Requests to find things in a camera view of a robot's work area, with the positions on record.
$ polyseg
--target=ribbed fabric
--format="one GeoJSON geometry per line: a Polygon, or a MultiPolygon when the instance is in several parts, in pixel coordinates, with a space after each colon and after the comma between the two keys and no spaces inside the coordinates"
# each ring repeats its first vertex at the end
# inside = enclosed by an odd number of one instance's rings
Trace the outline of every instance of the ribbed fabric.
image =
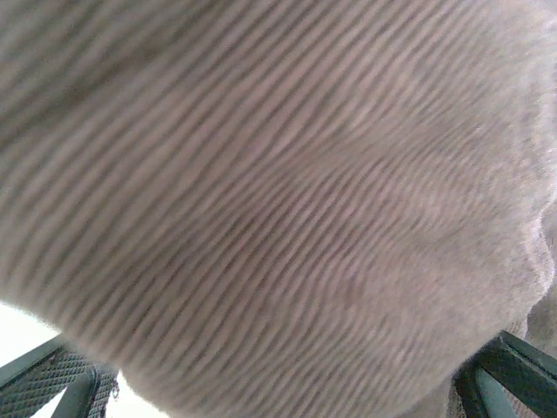
{"type": "Polygon", "coordinates": [[[3,0],[0,295],[173,417],[419,416],[553,281],[553,18],[3,0]]]}

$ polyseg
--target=gray cloth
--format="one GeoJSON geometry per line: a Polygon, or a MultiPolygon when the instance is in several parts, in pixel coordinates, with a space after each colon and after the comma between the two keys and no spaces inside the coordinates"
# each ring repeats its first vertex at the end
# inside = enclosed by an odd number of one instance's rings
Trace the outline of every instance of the gray cloth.
{"type": "Polygon", "coordinates": [[[554,16],[3,0],[1,297],[173,417],[442,416],[557,347],[554,16]]]}

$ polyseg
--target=gray corduroy fabric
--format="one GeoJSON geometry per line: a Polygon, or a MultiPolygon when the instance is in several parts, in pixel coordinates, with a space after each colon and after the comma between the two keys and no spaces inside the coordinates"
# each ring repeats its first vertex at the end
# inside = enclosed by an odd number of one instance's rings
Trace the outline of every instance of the gray corduroy fabric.
{"type": "Polygon", "coordinates": [[[3,0],[0,297],[173,417],[443,416],[544,296],[555,343],[556,46],[542,1],[3,0]]]}

